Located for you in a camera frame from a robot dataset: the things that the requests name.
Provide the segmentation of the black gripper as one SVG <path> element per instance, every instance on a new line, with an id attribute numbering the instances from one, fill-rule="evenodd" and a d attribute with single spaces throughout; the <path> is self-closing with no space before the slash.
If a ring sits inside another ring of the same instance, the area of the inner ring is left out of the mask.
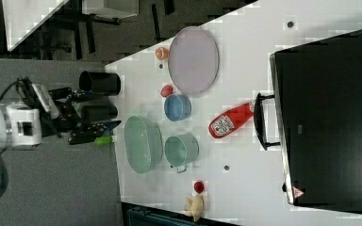
<path id="1" fill-rule="evenodd" d="M 91 92 L 85 90 L 72 90 L 71 88 L 50 89 L 48 94 L 58 109 L 58 116 L 49 119 L 49 114 L 41 114 L 41 132 L 43 137 L 62 137 L 62 133 L 69 133 L 70 145 L 88 142 L 85 137 L 101 137 L 104 133 L 121 124 L 121 121 L 104 121 L 97 123 L 84 123 L 75 110 L 74 103 L 87 102 L 108 97 L 107 93 Z"/>

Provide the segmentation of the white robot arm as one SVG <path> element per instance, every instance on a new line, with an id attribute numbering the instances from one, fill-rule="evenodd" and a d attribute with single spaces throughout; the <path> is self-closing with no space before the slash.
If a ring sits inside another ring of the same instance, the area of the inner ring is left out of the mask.
<path id="1" fill-rule="evenodd" d="M 105 97 L 104 92 L 48 90 L 41 84 L 14 82 L 20 96 L 14 103 L 0 100 L 0 199 L 8 187 L 8 171 L 2 153 L 6 150 L 33 150 L 45 137 L 68 133 L 71 145 L 91 143 L 121 124 L 114 106 L 88 106 L 76 110 L 74 104 Z"/>

